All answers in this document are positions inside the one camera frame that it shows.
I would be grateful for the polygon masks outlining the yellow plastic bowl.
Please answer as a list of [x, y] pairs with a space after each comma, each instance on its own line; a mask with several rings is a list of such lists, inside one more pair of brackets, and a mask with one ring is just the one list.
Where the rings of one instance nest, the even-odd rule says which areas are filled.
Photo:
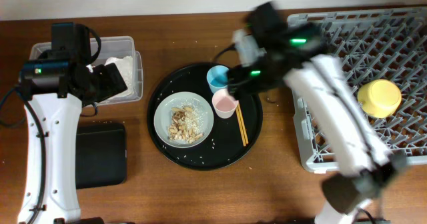
[[398, 86], [385, 79], [363, 85], [357, 94], [362, 110], [371, 117], [386, 118], [393, 115], [402, 101]]

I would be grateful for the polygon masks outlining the blue plastic cup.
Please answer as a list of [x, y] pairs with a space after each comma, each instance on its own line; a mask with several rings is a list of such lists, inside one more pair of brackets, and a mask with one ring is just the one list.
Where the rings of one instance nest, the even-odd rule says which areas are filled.
[[206, 79], [212, 93], [216, 93], [228, 86], [228, 71], [228, 67], [216, 65], [207, 72]]

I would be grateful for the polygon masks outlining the pink plastic cup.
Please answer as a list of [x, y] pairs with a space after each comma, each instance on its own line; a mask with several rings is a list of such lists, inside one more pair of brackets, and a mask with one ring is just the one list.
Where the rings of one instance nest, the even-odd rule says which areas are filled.
[[239, 101], [235, 100], [227, 89], [220, 89], [213, 94], [212, 105], [218, 117], [230, 118], [236, 110]]

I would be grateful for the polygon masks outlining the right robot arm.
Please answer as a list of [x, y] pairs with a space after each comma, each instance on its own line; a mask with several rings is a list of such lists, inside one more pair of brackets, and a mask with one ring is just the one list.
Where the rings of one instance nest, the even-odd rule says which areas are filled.
[[352, 223], [404, 172], [406, 156], [391, 152], [367, 122], [316, 25], [289, 27], [267, 2], [248, 14], [246, 26], [254, 42], [248, 54], [235, 42], [241, 63], [227, 73], [229, 94], [241, 99], [285, 83], [303, 98], [339, 167], [322, 182], [326, 203], [314, 223]]

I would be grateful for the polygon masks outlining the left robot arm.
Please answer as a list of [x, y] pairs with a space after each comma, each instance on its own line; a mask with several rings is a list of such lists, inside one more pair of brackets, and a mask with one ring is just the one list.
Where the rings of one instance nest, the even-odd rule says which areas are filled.
[[23, 65], [17, 94], [25, 106], [28, 156], [18, 223], [102, 223], [81, 218], [75, 184], [76, 135], [83, 107], [127, 90], [114, 64], [88, 69], [94, 30], [55, 23], [51, 48]]

